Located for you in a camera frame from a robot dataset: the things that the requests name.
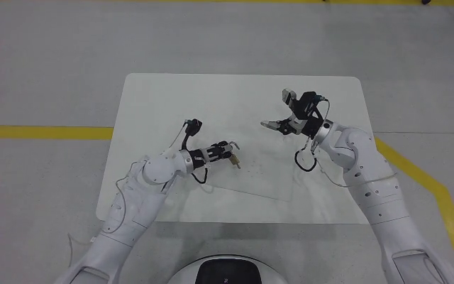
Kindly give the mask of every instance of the yellow tape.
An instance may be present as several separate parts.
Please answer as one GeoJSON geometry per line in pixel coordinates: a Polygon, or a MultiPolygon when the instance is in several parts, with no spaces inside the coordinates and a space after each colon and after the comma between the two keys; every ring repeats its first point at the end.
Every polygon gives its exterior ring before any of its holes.
{"type": "Polygon", "coordinates": [[[418,184],[432,192],[445,223],[446,231],[454,248],[454,204],[448,188],[431,177],[428,173],[414,165],[410,160],[389,147],[385,142],[375,137],[377,150],[393,165],[414,179],[418,184]]]}
{"type": "MultiPolygon", "coordinates": [[[[0,126],[0,138],[110,140],[113,132],[111,127],[0,126]]],[[[375,138],[375,143],[389,162],[432,192],[454,248],[454,205],[448,189],[385,142],[375,138]]]]}
{"type": "MultiPolygon", "coordinates": [[[[128,2],[241,2],[288,4],[422,5],[420,0],[102,0],[128,2]]],[[[432,0],[430,6],[454,6],[454,0],[432,0]]]]}
{"type": "Polygon", "coordinates": [[[111,127],[0,126],[0,138],[110,140],[111,127]]]}

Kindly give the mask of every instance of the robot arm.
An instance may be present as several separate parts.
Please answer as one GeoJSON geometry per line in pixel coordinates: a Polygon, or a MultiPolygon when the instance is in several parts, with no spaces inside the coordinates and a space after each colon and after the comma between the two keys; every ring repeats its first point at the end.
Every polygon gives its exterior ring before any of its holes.
{"type": "Polygon", "coordinates": [[[293,91],[285,89],[282,99],[293,114],[284,121],[262,121],[262,125],[284,135],[302,133],[308,136],[313,139],[313,154],[319,146],[344,169],[346,187],[380,244],[387,282],[453,284],[453,267],[436,254],[414,225],[403,201],[399,181],[386,159],[378,153],[371,135],[321,118],[316,106],[327,99],[315,92],[304,93],[298,101],[293,91]],[[330,141],[336,131],[341,134],[333,147],[330,141]]]}
{"type": "Polygon", "coordinates": [[[178,176],[185,177],[207,163],[227,158],[238,166],[232,153],[233,146],[238,147],[234,142],[222,141],[208,148],[187,150],[187,139],[199,131],[201,122],[193,119],[185,124],[187,135],[180,151],[172,156],[165,152],[155,157],[144,156],[131,165],[121,190],[117,181],[118,194],[101,232],[85,255],[55,283],[118,283],[134,244],[155,221],[178,176]]]}

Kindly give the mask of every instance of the white tabletop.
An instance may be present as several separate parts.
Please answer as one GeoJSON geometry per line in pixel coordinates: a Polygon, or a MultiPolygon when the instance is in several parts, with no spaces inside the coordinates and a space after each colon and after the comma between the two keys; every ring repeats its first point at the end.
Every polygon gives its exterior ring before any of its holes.
{"type": "MultiPolygon", "coordinates": [[[[198,118],[203,126],[189,140],[189,148],[236,141],[242,167],[239,170],[227,160],[212,164],[207,185],[192,177],[178,180],[157,221],[367,224],[345,188],[331,184],[318,166],[304,173],[294,164],[294,152],[304,145],[305,137],[283,136],[260,125],[262,120],[291,114],[281,98],[287,87],[298,97],[316,91],[329,98],[330,120],[372,133],[361,84],[354,77],[127,76],[96,208],[98,218],[106,218],[116,194],[114,183],[130,164],[145,154],[159,155],[185,119],[198,118]]],[[[326,105],[320,103],[319,108],[324,114],[326,105]]],[[[310,154],[301,156],[306,166],[311,164],[310,154]]],[[[335,181],[343,183],[342,169],[325,153],[319,153],[319,160],[335,181]]],[[[203,169],[196,174],[203,178],[203,169]]]]}

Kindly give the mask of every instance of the gray floor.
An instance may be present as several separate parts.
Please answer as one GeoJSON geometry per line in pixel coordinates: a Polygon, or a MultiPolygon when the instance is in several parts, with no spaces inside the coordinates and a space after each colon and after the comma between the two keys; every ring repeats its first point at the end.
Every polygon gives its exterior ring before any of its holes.
{"type": "MultiPolygon", "coordinates": [[[[0,2],[0,124],[113,126],[131,72],[355,76],[375,134],[454,196],[453,24],[451,7],[0,2]]],[[[0,149],[0,282],[51,283],[69,261],[66,233],[86,241],[101,226],[109,141],[0,149]]],[[[399,179],[454,263],[434,198],[399,179]]],[[[183,223],[154,224],[121,282],[165,283],[213,253],[258,258],[290,283],[384,282],[367,225],[183,223]]]]}

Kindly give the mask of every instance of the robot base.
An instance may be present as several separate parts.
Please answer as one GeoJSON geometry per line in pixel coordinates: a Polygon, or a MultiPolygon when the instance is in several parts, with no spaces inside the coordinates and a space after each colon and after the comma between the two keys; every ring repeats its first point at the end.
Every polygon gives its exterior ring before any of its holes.
{"type": "Polygon", "coordinates": [[[168,284],[288,284],[273,268],[253,258],[207,256],[188,264],[168,284]]]}

